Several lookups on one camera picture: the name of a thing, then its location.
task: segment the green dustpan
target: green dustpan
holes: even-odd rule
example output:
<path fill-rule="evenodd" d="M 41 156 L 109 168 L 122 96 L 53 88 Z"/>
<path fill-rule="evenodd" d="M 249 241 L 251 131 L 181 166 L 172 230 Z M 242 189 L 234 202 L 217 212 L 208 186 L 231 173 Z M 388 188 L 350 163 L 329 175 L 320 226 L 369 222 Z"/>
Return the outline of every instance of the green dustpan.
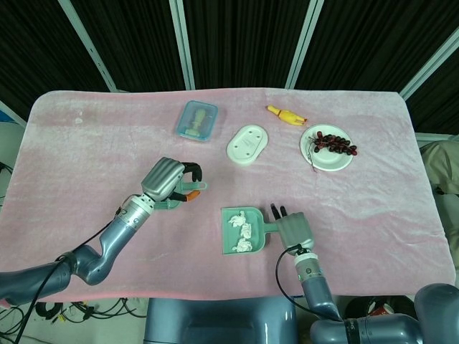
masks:
<path fill-rule="evenodd" d="M 186 182 L 186 181 L 181 181 L 180 183 L 177 184 L 176 188 L 174 189 L 175 192 L 178 192 L 179 194 L 186 194 L 189 191 L 193 190 L 206 190 L 207 189 L 207 183 L 203 181 L 196 181 L 196 182 Z M 156 202 L 153 205 L 154 210 L 170 210 L 170 209 L 175 209 L 176 207 L 180 206 L 183 202 L 180 201 L 175 201 L 175 200 L 170 200 L 166 199 L 161 202 Z"/>
<path fill-rule="evenodd" d="M 243 211 L 245 221 L 252 226 L 252 236 L 249 241 L 252 245 L 252 250 L 248 252 L 237 252 L 235 247 L 238 241 L 242 238 L 241 226 L 233 227 L 230 220 L 233 216 L 240 215 Z M 278 231 L 277 224 L 266 224 L 263 221 L 263 215 L 257 208 L 251 206 L 240 208 L 223 208 L 222 209 L 222 230 L 223 230 L 223 254 L 245 254 L 255 253 L 260 251 L 265 246 L 265 235 Z"/>

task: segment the blue plastic container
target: blue plastic container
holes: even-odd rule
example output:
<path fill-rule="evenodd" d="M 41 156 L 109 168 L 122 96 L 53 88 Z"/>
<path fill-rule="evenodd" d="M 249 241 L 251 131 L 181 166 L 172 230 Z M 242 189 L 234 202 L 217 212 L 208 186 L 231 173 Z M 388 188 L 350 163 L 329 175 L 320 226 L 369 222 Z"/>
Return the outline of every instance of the blue plastic container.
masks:
<path fill-rule="evenodd" d="M 176 132 L 192 140 L 209 140 L 218 116 L 218 107 L 205 102 L 189 101 L 180 117 Z"/>

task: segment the table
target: table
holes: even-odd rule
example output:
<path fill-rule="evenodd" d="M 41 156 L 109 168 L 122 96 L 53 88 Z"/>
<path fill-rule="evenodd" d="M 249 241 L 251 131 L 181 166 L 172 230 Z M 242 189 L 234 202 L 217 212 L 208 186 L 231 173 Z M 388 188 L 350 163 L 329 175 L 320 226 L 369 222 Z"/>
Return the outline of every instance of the table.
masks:
<path fill-rule="evenodd" d="M 208 142 L 174 133 L 189 100 L 219 108 Z M 269 104 L 307 117 L 308 125 L 339 126 L 359 155 L 342 171 L 313 171 L 299 149 L 305 128 L 281 122 L 265 109 Z M 269 142 L 251 166 L 241 167 L 225 151 L 247 124 L 264 127 Z M 304 212 L 335 295 L 414 294 L 429 283 L 454 283 L 402 98 L 277 89 L 43 95 L 32 108 L 1 213 L 0 271 L 51 262 L 76 247 L 141 190 L 161 156 L 199 163 L 209 189 L 174 211 L 153 213 L 103 283 L 90 287 L 73 277 L 64 292 L 46 300 L 278 295 L 277 234 L 260 253 L 222 255 L 220 209 L 255 206 L 272 221 L 271 202 Z M 301 295 L 291 257 L 281 264 L 280 278 L 288 293 Z"/>

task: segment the white soap dish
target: white soap dish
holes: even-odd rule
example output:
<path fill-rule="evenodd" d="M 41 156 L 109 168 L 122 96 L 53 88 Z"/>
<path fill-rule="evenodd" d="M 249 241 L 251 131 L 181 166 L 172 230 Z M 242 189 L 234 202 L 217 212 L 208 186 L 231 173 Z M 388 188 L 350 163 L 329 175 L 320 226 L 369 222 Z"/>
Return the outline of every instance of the white soap dish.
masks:
<path fill-rule="evenodd" d="M 268 133 L 258 125 L 240 128 L 228 143 L 227 155 L 231 161 L 240 165 L 250 165 L 268 144 Z"/>

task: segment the metal frame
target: metal frame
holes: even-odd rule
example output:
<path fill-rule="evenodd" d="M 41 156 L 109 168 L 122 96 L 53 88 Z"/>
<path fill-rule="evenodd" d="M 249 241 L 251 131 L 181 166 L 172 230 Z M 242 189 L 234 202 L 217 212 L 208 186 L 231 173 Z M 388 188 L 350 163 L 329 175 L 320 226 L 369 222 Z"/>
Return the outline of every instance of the metal frame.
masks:
<path fill-rule="evenodd" d="M 193 64 L 189 51 L 188 31 L 186 30 L 186 18 L 183 0 L 169 0 L 171 7 L 172 22 L 174 23 L 177 48 L 179 49 L 181 71 L 184 75 L 185 88 L 195 90 Z"/>
<path fill-rule="evenodd" d="M 406 101 L 416 90 L 421 87 L 425 80 L 432 75 L 439 66 L 459 47 L 459 28 L 442 44 L 434 55 L 422 66 L 419 72 L 400 91 L 400 95 Z"/>
<path fill-rule="evenodd" d="M 12 118 L 20 126 L 24 128 L 26 127 L 27 122 L 23 120 L 22 118 L 20 118 L 17 113 L 15 113 L 7 104 L 2 102 L 1 100 L 0 100 L 0 111 L 2 111 L 3 113 L 6 113 L 7 116 Z"/>
<path fill-rule="evenodd" d="M 321 14 L 324 0 L 310 0 L 308 11 L 303 22 L 303 28 L 301 29 L 300 37 L 298 38 L 298 44 L 296 45 L 295 54 L 293 55 L 292 64 L 290 66 L 290 72 L 285 82 L 285 88 L 293 89 L 296 85 L 296 80 L 300 74 L 301 67 L 303 66 L 306 52 L 308 51 L 311 38 L 314 30 L 316 29 L 318 17 Z"/>
<path fill-rule="evenodd" d="M 450 134 L 429 134 L 429 133 L 415 133 L 416 141 L 418 142 L 434 142 L 434 141 L 444 141 L 450 138 Z"/>
<path fill-rule="evenodd" d="M 70 0 L 58 0 L 58 1 L 65 15 L 67 16 L 70 23 L 72 24 L 73 29 L 77 32 L 78 37 L 81 39 L 81 42 L 85 46 L 89 55 L 91 56 L 91 59 L 93 59 L 93 62 L 95 66 L 97 67 L 97 69 L 99 70 L 99 73 L 102 76 L 103 80 L 105 81 L 108 89 L 110 90 L 110 92 L 118 92 L 115 82 L 113 81 L 110 73 L 108 72 L 107 67 L 103 63 L 102 58 L 100 57 L 98 51 L 96 50 L 93 44 L 93 41 L 89 37 L 89 34 L 87 34 L 87 31 L 83 23 L 81 22 L 80 17 L 78 16 L 78 13 L 75 11 L 75 8 L 73 7 L 72 2 Z"/>

